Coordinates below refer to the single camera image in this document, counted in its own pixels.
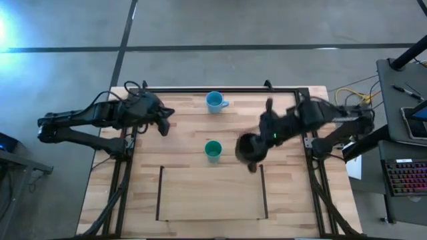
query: teal cup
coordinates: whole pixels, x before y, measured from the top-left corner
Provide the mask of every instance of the teal cup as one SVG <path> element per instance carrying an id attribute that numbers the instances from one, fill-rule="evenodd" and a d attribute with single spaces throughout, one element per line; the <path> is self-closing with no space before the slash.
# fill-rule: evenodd
<path id="1" fill-rule="evenodd" d="M 208 141 L 205 145 L 205 154 L 210 163 L 219 163 L 222 146 L 219 141 Z"/>

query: mug handle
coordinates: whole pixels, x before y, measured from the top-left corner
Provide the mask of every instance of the mug handle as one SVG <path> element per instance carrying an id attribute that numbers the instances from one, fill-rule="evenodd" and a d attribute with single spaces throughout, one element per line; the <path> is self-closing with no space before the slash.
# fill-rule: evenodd
<path id="1" fill-rule="evenodd" d="M 222 106 L 221 107 L 227 107 L 229 105 L 228 101 L 224 100 L 222 102 Z"/>

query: gray floor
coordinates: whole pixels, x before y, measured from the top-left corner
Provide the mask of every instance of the gray floor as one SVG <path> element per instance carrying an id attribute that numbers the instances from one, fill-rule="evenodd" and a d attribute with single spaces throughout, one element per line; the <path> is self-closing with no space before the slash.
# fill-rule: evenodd
<path id="1" fill-rule="evenodd" d="M 0 2 L 0 49 L 117 47 L 130 0 Z M 139 0 L 129 46 L 202 44 L 413 43 L 427 17 L 415 0 Z M 333 89 L 376 74 L 375 61 L 405 49 L 126 53 L 118 85 L 326 85 Z M 110 86 L 117 53 L 0 53 L 0 132 L 33 158 L 55 166 L 34 193 L 25 192 L 9 239 L 52 239 L 75 233 L 93 151 L 71 143 L 42 144 L 36 120 L 81 109 Z M 368 93 L 376 78 L 353 85 Z M 381 96 L 374 104 L 381 102 Z M 376 109 L 376 126 L 385 124 Z M 82 130 L 98 134 L 94 127 Z M 385 225 L 379 195 L 354 192 L 365 233 L 422 239 L 427 227 Z"/>

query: rgb keyboard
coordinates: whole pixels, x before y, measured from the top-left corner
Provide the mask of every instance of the rgb keyboard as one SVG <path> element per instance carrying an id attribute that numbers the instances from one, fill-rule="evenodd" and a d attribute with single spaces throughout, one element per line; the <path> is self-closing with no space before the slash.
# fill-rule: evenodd
<path id="1" fill-rule="evenodd" d="M 392 196 L 427 195 L 427 160 L 382 160 Z"/>

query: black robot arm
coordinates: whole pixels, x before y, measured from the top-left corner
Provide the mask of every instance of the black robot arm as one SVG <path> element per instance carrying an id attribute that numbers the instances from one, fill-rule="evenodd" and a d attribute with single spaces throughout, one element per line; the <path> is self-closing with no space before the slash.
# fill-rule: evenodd
<path id="1" fill-rule="evenodd" d="M 94 103 L 94 101 L 83 110 L 46 114 L 37 120 L 38 138 L 44 143 L 70 141 L 86 145 L 95 150 L 104 150 L 111 157 L 117 158 L 123 157 L 125 154 L 127 142 L 124 138 L 104 139 L 72 130 L 70 127 L 93 125 L 125 129 L 156 123 L 160 134 L 167 135 L 169 131 L 167 118 L 175 110 L 165 107 L 156 95 L 145 89 L 139 89 L 136 92 L 129 91 L 127 99 L 116 97 L 118 100 L 98 103 Z"/>
<path id="2" fill-rule="evenodd" d="M 300 104 L 287 110 L 279 117 L 272 110 L 273 100 L 266 102 L 266 111 L 260 116 L 260 134 L 245 133 L 237 141 L 236 157 L 256 171 L 256 163 L 264 160 L 268 149 L 302 133 L 315 131 L 327 123 L 343 123 L 329 136 L 314 139 L 314 157 L 324 158 L 332 147 L 350 137 L 356 140 L 369 134 L 373 128 L 374 112 L 366 105 L 334 106 L 323 99 L 304 99 Z"/>

